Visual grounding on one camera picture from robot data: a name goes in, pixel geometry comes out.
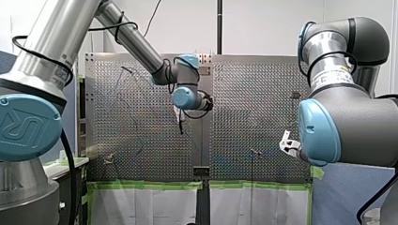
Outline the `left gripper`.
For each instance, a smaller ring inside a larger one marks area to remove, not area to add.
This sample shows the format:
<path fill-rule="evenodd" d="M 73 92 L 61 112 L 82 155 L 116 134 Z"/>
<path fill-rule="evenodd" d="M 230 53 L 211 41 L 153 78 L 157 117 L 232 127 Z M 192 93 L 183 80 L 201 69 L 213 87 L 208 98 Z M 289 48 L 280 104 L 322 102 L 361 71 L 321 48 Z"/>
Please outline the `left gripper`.
<path fill-rule="evenodd" d="M 205 91 L 201 91 L 201 95 L 203 96 L 203 104 L 204 104 L 203 110 L 206 112 L 211 111 L 214 106 L 213 98 L 211 97 L 210 94 L 208 94 Z"/>

